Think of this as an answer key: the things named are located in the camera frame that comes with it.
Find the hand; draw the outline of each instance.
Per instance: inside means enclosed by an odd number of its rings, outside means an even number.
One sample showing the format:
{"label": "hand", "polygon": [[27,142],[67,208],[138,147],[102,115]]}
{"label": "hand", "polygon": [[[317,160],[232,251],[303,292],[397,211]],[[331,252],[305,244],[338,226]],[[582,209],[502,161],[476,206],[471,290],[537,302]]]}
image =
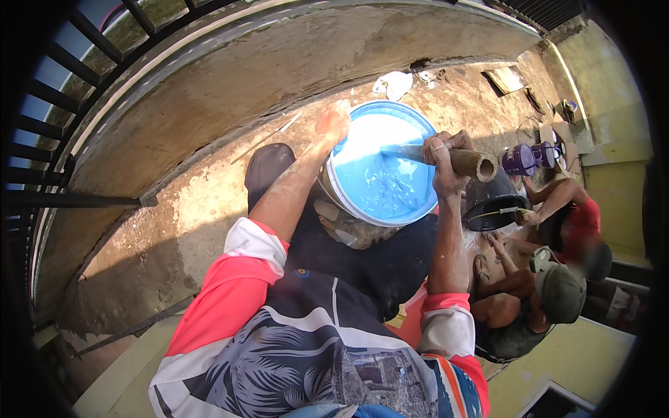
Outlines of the hand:
{"label": "hand", "polygon": [[455,135],[446,131],[432,135],[423,143],[423,155],[425,163],[436,165],[432,186],[437,196],[443,198],[457,197],[460,202],[460,191],[464,189],[469,177],[460,175],[453,171],[451,165],[451,148],[464,148],[473,150],[474,145],[466,130],[461,130]]}
{"label": "hand", "polygon": [[349,134],[351,125],[351,102],[337,100],[323,110],[316,123],[316,142],[323,143],[329,150]]}
{"label": "hand", "polygon": [[497,254],[497,256],[502,257],[506,253],[504,248],[505,236],[497,231],[493,231],[488,232],[486,238],[488,238],[488,242],[490,242],[491,246],[495,249],[495,254]]}
{"label": "hand", "polygon": [[534,211],[519,211],[511,214],[511,219],[516,221],[520,226],[523,225],[538,225],[541,223],[539,214]]}

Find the black pants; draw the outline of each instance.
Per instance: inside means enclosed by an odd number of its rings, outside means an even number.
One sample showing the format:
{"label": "black pants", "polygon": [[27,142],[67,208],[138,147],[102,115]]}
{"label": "black pants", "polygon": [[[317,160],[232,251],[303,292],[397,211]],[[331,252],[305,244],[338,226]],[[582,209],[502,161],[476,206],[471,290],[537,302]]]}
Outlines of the black pants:
{"label": "black pants", "polygon": [[[286,144],[259,148],[246,169],[249,212],[272,183],[295,161]],[[368,295],[382,320],[418,290],[429,270],[437,216],[426,215],[372,248],[356,250],[335,241],[318,220],[309,198],[290,241],[286,270],[313,270],[344,280]]]}

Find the wooden board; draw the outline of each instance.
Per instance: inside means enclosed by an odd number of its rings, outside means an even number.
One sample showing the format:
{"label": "wooden board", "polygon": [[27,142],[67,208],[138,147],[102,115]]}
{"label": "wooden board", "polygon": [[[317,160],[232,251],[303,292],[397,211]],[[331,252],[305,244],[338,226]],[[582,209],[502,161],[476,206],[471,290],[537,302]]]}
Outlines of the wooden board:
{"label": "wooden board", "polygon": [[527,87],[525,78],[516,66],[485,70],[488,77],[495,83],[503,94],[509,94]]}

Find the man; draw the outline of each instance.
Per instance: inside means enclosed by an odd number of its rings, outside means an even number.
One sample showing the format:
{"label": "man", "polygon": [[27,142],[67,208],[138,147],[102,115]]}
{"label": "man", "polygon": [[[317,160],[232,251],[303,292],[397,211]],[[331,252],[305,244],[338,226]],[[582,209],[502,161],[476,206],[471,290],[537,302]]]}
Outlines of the man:
{"label": "man", "polygon": [[575,273],[600,282],[611,271],[611,249],[600,234],[599,206],[587,191],[573,179],[561,179],[536,191],[532,180],[523,177],[527,197],[532,205],[541,205],[537,211],[514,213],[519,225],[539,225],[539,234],[525,242],[512,239],[513,244],[526,253],[548,245],[557,261],[567,264]]}
{"label": "man", "polygon": [[519,270],[499,233],[489,233],[488,240],[506,277],[490,283],[485,255],[474,258],[476,354],[505,363],[529,353],[552,324],[571,324],[578,319],[585,303],[585,279],[558,263],[550,263],[537,273]]}
{"label": "man", "polygon": [[[460,226],[468,177],[453,172],[448,152],[473,149],[469,136],[425,141],[437,166],[439,216],[356,251],[324,231],[308,198],[347,135],[349,110],[348,100],[330,105],[298,159],[285,144],[253,155],[248,218],[230,229],[151,381],[159,417],[488,414]],[[423,339],[413,350],[382,321],[428,272]]]}

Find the gray cap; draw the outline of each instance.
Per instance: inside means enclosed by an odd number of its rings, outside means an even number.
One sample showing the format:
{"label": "gray cap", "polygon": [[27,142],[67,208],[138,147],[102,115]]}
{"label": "gray cap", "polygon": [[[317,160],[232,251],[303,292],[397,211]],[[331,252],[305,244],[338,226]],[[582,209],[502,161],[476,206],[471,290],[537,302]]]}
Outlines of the gray cap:
{"label": "gray cap", "polygon": [[541,297],[541,310],[551,324],[576,322],[585,303],[585,279],[564,264],[554,264],[537,274],[535,289]]}

